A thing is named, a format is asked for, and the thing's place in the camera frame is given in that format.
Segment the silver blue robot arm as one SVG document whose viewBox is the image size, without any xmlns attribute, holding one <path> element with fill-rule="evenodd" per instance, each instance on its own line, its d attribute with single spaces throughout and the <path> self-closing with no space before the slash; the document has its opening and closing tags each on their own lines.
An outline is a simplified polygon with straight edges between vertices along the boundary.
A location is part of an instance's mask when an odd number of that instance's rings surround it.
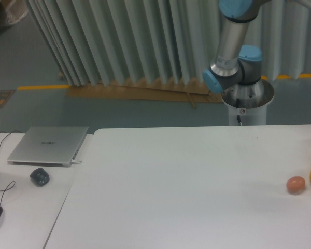
<svg viewBox="0 0 311 249">
<path fill-rule="evenodd" d="M 203 72 L 213 93 L 236 109 L 267 105 L 280 74 L 297 78 L 311 74 L 311 1 L 219 1 L 224 16 L 215 58 Z M 264 18 L 264 44 L 245 44 L 250 24 L 258 14 Z"/>
</svg>

